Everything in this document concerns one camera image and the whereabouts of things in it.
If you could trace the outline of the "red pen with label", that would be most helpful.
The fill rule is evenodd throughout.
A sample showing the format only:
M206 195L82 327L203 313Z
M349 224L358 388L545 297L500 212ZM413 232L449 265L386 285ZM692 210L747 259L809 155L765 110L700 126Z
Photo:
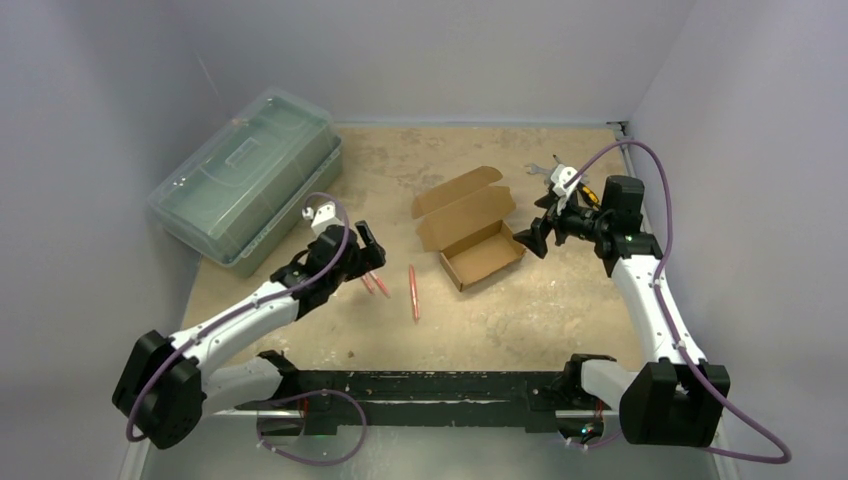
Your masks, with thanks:
M371 272L369 273L369 276L370 276L370 277L371 277L371 279L375 282L375 284L376 284L377 288L380 290L380 292L381 292L381 293L382 293L382 294L383 294L386 298L390 298L390 297L391 297L391 293L390 293L390 291L389 291L388 287L387 287L387 286L386 286L386 284L383 282L383 280L382 280L382 279L381 279L381 278L377 275L377 273L376 273L376 272L374 272L374 271L371 271Z

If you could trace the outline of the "pink pen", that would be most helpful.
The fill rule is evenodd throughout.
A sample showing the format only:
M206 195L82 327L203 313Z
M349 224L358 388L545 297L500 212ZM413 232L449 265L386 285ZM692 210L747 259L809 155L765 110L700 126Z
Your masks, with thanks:
M375 294L375 287L374 287L374 285L372 284L372 282L371 282L371 280L369 279L369 277L368 277L368 276L366 276L366 275L363 275L363 276L360 278L360 280L362 281L363 285L365 286L365 288L366 288L366 290L369 292L369 294L370 294L370 295L374 295L374 294Z

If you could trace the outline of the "brown cardboard box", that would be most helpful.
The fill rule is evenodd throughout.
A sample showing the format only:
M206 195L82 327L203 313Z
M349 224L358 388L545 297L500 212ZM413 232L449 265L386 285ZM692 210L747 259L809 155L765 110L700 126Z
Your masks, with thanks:
M526 248L506 218L516 209L500 170L480 166L437 185L412 201L411 218L426 252L460 292L519 262Z

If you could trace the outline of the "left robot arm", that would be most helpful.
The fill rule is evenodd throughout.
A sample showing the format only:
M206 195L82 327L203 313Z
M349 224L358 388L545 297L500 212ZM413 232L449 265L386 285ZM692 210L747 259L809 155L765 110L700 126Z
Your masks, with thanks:
M345 282L386 263L386 251L366 221L326 227L305 250L256 291L217 316L166 336L151 330L134 343L112 395L127 418L125 436L170 448L212 413L238 405L238 381L260 380L259 395L272 408L297 399L298 382L260 357L241 369L224 364L268 333L323 306Z

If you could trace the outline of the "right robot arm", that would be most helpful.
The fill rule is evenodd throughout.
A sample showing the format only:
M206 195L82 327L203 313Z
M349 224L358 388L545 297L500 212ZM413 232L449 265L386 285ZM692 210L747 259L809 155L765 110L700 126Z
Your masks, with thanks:
M608 177L597 207L579 204L582 183L571 167L545 184L546 194L535 202L543 215L514 240L539 258L548 252L549 235L556 245L570 237L592 243L624 299L646 358L640 371L631 372L610 356L575 354L561 381L564 399L584 407L597 398L616 410L631 444L710 446L723 413L714 395L728 394L730 377L691 341L670 294L662 291L664 255L643 225L643 182Z

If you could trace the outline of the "clear plastic storage box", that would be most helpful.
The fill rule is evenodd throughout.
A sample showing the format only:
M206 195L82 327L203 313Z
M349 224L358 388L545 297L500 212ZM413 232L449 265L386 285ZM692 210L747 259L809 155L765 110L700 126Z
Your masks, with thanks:
M300 221L307 196L341 174L342 139L321 107L269 88L149 196L164 229L239 277Z

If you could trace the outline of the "yellow black screwdriver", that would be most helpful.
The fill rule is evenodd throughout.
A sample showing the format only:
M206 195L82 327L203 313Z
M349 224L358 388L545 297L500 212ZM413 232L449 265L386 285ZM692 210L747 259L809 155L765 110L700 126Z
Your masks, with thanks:
M564 162L563 160L561 160L561 159L560 159L560 158L559 158L556 154L554 154L554 155L553 155L553 158L554 158L554 160L557 162L557 166L558 166L558 165L565 165L565 166L568 166L568 165L566 165L566 164L565 164L565 162ZM598 196L597 196L597 195L596 195L596 194L595 194L595 193L594 193L594 192L593 192L593 191L592 191L592 190L588 187L588 185L586 184L586 182L583 180L583 177L582 177L582 180L578 183L578 188L577 188L577 190L575 191L575 193L574 193L574 194L578 194L578 195L579 195L579 197L583 200L584 204L585 204L588 208L592 208L592 209L594 209L594 210L599 210L599 209L600 209L600 206L601 206L601 204L600 204L600 199L599 199L599 198L598 198Z

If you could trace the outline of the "silver wrench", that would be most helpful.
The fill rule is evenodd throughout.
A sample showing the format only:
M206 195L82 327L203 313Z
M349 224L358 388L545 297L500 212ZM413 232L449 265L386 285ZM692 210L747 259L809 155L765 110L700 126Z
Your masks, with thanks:
M524 165L526 173L529 175L542 175L545 177L549 177L552 173L552 169L544 168L535 163L528 163Z

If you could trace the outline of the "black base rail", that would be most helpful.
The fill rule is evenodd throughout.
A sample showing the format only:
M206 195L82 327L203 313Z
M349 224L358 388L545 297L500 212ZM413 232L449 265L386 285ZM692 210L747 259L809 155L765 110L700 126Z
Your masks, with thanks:
M517 428L579 443L621 434L617 412L580 390L562 371L305 370L282 354L261 353L283 374L263 403L305 415L303 433L333 435L341 426Z

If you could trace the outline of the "aluminium frame rail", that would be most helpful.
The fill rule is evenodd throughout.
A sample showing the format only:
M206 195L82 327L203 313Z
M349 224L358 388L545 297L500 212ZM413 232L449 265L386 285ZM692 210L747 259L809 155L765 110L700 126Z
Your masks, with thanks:
M285 479L305 466L264 448L257 433L279 450L299 443L305 415L299 405L249 403L216 412L199 423L177 446L160 450L145 440L129 447L121 479Z

